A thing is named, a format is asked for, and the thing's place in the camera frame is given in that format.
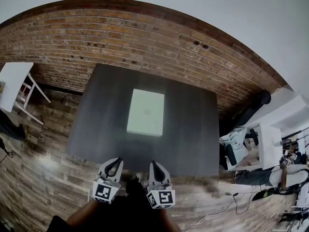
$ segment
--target shoe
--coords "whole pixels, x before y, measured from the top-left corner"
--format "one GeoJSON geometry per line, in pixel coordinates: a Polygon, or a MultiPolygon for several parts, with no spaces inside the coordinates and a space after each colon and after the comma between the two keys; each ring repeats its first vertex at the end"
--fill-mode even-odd
{"type": "Polygon", "coordinates": [[[134,172],[133,175],[132,175],[132,180],[137,179],[138,182],[140,182],[142,176],[143,176],[142,172],[134,172]]]}
{"type": "Polygon", "coordinates": [[[235,179],[237,177],[237,175],[239,175],[239,172],[238,171],[234,171],[233,172],[233,178],[235,179]]]}

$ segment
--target wood plank floor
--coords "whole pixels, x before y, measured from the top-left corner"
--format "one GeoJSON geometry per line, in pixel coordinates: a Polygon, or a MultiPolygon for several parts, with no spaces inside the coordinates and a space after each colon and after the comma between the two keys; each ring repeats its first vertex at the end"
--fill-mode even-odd
{"type": "MultiPolygon", "coordinates": [[[[54,215],[66,219],[91,198],[92,181],[99,168],[97,163],[65,152],[81,97],[49,90],[46,93],[52,104],[33,97],[31,100],[36,103],[29,105],[34,115],[41,116],[44,126],[13,111],[9,114],[12,121],[22,122],[27,128],[26,140],[20,142],[3,134],[0,136],[6,148],[14,153],[12,159],[7,157],[0,163],[0,220],[14,231],[46,231],[54,215]]],[[[0,150],[0,159],[4,156],[0,150]]],[[[129,175],[124,171],[124,181],[129,175]]],[[[241,213],[249,205],[251,192],[259,187],[229,184],[221,177],[182,176],[173,178],[172,183],[177,196],[170,212],[182,230],[230,206],[224,213],[206,217],[194,230],[267,232],[278,222],[284,209],[295,202],[295,196],[271,196],[250,203],[247,212],[237,215],[232,195],[248,192],[236,196],[241,213]]]]}

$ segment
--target black cable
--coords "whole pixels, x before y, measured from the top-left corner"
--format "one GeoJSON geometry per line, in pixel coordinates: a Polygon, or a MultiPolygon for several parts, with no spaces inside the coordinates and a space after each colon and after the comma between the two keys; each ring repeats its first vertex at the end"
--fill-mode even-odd
{"type": "Polygon", "coordinates": [[[259,191],[253,191],[253,192],[237,192],[235,194],[251,194],[251,193],[259,193],[259,191]]]}
{"type": "Polygon", "coordinates": [[[297,131],[297,132],[294,132],[294,133],[292,133],[292,134],[290,134],[290,135],[288,135],[288,136],[285,136],[285,137],[282,138],[282,140],[287,139],[287,138],[289,138],[289,137],[293,137],[293,136],[295,136],[295,135],[297,135],[297,134],[299,134],[299,133],[301,133],[301,132],[303,132],[303,131],[305,131],[305,130],[307,130],[307,129],[309,129],[309,127],[305,128],[305,129],[303,129],[303,130],[301,130],[301,131],[299,130],[299,131],[297,131]]]}
{"type": "Polygon", "coordinates": [[[237,201],[236,201],[236,199],[235,199],[235,196],[237,196],[239,193],[235,193],[235,194],[233,195],[233,199],[234,199],[234,201],[235,201],[235,203],[236,203],[236,209],[235,209],[235,211],[236,211],[236,214],[237,214],[237,215],[242,215],[242,214],[244,214],[245,212],[248,211],[248,209],[249,209],[249,207],[250,207],[251,196],[252,196],[253,193],[254,193],[254,192],[252,192],[251,195],[250,195],[250,197],[249,197],[249,205],[248,205],[247,209],[246,209],[244,212],[242,212],[242,213],[238,213],[238,211],[237,211],[238,203],[237,203],[237,201]]]}
{"type": "Polygon", "coordinates": [[[288,142],[288,143],[286,143],[286,144],[282,144],[282,146],[287,146],[287,145],[290,145],[290,144],[295,143],[295,142],[297,142],[298,140],[303,139],[303,138],[308,137],[308,136],[309,136],[309,134],[308,134],[308,135],[306,135],[306,136],[304,136],[304,137],[297,138],[295,141],[291,141],[291,142],[288,142]]]}
{"type": "Polygon", "coordinates": [[[278,186],[278,187],[277,187],[277,190],[276,190],[276,193],[274,193],[274,194],[278,194],[278,195],[291,195],[291,194],[296,194],[296,193],[298,193],[298,192],[301,190],[301,188],[309,181],[309,171],[306,171],[306,172],[308,172],[308,177],[307,177],[307,179],[306,179],[304,182],[299,183],[299,186],[298,186],[297,189],[290,189],[290,188],[288,187],[287,190],[282,190],[282,191],[285,191],[285,193],[281,193],[281,192],[280,192],[280,186],[278,186]]]}
{"type": "MultiPolygon", "coordinates": [[[[280,170],[282,170],[281,168],[279,168],[279,169],[277,169],[277,170],[275,170],[275,171],[271,171],[268,175],[265,175],[264,176],[264,178],[262,178],[261,179],[261,181],[260,181],[260,190],[261,191],[264,191],[264,190],[262,190],[262,188],[261,188],[261,183],[262,183],[262,180],[264,180],[266,177],[270,177],[270,175],[272,174],[272,173],[274,173],[274,172],[276,172],[276,171],[280,171],[280,170]]],[[[289,187],[288,187],[288,190],[282,190],[282,191],[286,191],[287,193],[280,193],[279,192],[279,190],[278,190],[278,193],[277,194],[280,194],[280,195],[289,195],[289,194],[295,194],[295,193],[298,193],[299,191],[300,191],[300,189],[307,183],[309,181],[309,171],[308,171],[308,178],[304,181],[304,182],[302,182],[302,183],[299,183],[301,186],[298,188],[298,189],[296,189],[296,190],[290,190],[289,189],[289,187]]]]}
{"type": "Polygon", "coordinates": [[[0,163],[2,163],[3,161],[4,161],[4,159],[7,157],[7,156],[9,156],[9,158],[13,158],[13,151],[11,151],[11,152],[8,152],[8,154],[0,161],[0,163]]]}

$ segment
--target red brick wall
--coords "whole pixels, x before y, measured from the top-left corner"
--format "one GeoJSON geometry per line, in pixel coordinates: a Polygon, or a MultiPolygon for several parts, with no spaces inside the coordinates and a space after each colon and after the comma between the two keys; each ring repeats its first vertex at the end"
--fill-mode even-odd
{"type": "Polygon", "coordinates": [[[96,63],[217,93],[220,114],[286,84],[256,53],[186,14],[128,0],[68,0],[0,25],[0,63],[32,61],[38,82],[83,91],[96,63]]]}

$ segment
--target person's leg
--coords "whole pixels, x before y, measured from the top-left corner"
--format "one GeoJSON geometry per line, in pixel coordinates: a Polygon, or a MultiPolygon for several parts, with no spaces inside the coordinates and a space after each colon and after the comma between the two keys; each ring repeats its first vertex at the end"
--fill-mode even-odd
{"type": "Polygon", "coordinates": [[[240,185],[259,186],[266,185],[272,186],[269,182],[269,176],[273,168],[270,169],[257,169],[244,174],[239,174],[235,177],[235,183],[240,185]]]}
{"type": "Polygon", "coordinates": [[[293,222],[297,220],[298,213],[284,213],[279,223],[281,222],[293,222]]]}
{"type": "Polygon", "coordinates": [[[300,213],[297,213],[297,216],[296,216],[295,220],[299,221],[301,219],[303,219],[303,216],[300,213]]]}

